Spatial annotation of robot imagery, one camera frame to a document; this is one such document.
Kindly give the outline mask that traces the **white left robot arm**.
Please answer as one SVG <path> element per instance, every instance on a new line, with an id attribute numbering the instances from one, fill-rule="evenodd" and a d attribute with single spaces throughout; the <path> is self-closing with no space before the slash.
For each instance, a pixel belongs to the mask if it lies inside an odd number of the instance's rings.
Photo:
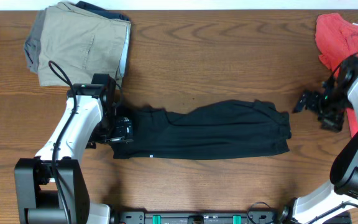
<path id="1" fill-rule="evenodd" d="M 132 123 L 116 114 L 114 81 L 74 84 L 65 112 L 33 158 L 14 168 L 21 223 L 117 223 L 112 206 L 94 203 L 81 171 L 86 149 L 133 140 Z"/>

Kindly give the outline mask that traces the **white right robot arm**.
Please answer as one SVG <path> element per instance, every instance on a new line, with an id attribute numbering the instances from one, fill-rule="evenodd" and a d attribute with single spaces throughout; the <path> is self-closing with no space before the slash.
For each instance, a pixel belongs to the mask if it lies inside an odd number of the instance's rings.
<path id="1" fill-rule="evenodd" d="M 306 90 L 294 112 L 311 110 L 324 129 L 340 131 L 344 112 L 354 110 L 357 131 L 335 158 L 329 180 L 283 208 L 277 223 L 350 223 L 346 213 L 358 208 L 358 55 L 344 59 L 323 83 L 324 92 Z"/>

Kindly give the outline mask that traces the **black pants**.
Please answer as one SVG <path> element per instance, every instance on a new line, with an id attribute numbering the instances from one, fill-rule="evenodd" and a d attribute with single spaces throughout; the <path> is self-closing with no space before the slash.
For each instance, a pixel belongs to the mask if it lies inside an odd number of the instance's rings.
<path id="1" fill-rule="evenodd" d="M 289 151 L 289 114 L 273 103 L 227 100 L 187 114 L 165 109 L 127 110 L 134 137 L 113 144 L 115 159 L 150 157 L 216 160 L 275 156 Z"/>

